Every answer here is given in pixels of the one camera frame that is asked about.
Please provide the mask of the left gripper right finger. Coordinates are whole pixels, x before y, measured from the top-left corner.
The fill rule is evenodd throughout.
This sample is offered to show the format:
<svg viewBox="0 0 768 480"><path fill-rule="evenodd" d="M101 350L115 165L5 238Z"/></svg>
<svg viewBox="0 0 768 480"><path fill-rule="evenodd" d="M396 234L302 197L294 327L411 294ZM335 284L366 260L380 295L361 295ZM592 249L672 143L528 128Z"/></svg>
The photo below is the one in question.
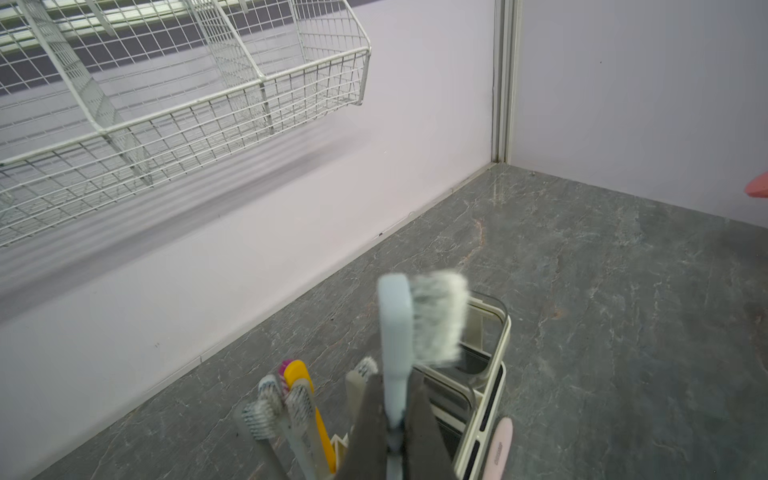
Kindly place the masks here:
<svg viewBox="0 0 768 480"><path fill-rule="evenodd" d="M452 459L422 383L409 386L404 421L404 478L456 480Z"/></svg>

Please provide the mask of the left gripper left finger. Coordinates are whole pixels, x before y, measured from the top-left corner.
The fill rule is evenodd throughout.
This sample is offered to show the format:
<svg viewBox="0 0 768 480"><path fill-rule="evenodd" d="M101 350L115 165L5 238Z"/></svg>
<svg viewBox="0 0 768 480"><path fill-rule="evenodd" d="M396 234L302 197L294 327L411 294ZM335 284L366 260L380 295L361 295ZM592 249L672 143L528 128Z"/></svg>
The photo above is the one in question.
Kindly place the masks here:
<svg viewBox="0 0 768 480"><path fill-rule="evenodd" d="M349 436L348 450L335 479L385 479L387 433L383 380L377 373L367 380L357 422Z"/></svg>

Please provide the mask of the pink toothbrush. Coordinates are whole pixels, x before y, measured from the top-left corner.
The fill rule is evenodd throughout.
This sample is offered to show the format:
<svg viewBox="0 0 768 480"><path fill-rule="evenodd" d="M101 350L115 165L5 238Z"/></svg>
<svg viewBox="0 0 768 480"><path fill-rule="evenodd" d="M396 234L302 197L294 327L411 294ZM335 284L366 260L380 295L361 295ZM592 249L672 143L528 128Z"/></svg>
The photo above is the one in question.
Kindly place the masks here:
<svg viewBox="0 0 768 480"><path fill-rule="evenodd" d="M501 480L514 434L510 417L501 418L496 426L483 468L482 480Z"/></svg>

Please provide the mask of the light blue toothbrush vertical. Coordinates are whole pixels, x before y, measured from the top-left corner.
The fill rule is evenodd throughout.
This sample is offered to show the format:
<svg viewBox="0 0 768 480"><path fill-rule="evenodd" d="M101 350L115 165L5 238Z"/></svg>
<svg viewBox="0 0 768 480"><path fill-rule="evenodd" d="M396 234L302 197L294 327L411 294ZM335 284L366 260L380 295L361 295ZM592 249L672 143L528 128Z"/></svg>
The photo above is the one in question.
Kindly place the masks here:
<svg viewBox="0 0 768 480"><path fill-rule="evenodd" d="M259 381L258 400L269 412L272 429L288 442L304 477L315 479L314 463L303 438L306 423L292 419L284 404L281 384L273 374L268 374Z"/></svg>

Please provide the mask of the grey-green toothbrush vertical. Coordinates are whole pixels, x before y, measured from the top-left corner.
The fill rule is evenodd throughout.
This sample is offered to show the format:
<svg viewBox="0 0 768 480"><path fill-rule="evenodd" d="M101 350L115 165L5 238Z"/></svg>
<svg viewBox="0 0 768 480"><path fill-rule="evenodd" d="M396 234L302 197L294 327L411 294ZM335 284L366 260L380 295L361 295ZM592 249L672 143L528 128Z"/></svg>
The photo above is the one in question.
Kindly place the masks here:
<svg viewBox="0 0 768 480"><path fill-rule="evenodd" d="M278 435L277 413L268 401L243 401L235 407L234 419L241 433L255 443L271 479L288 479L271 440Z"/></svg>

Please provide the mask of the yellow toothbrush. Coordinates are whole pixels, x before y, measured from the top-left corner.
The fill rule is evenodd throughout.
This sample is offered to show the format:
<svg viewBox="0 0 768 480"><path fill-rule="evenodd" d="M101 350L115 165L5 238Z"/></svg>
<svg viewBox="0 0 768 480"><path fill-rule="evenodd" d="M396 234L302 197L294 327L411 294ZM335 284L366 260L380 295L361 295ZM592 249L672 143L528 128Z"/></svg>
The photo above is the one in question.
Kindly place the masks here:
<svg viewBox="0 0 768 480"><path fill-rule="evenodd" d="M301 360L285 360L281 364L279 374L292 422L304 428L309 440L315 468L314 477L327 479L336 472L336 453L314 401L314 385L308 368Z"/></svg>

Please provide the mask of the light blue toothbrush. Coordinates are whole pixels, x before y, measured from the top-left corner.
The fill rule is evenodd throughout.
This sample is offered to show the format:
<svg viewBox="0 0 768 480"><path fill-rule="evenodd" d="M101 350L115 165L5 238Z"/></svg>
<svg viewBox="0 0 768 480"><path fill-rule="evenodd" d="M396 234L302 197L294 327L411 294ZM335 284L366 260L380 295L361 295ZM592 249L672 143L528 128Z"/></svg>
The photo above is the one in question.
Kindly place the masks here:
<svg viewBox="0 0 768 480"><path fill-rule="evenodd" d="M404 477L408 386L415 366L458 360L468 316L469 286L462 274L439 270L409 277L389 273L378 279L379 330L387 418L386 477Z"/></svg>

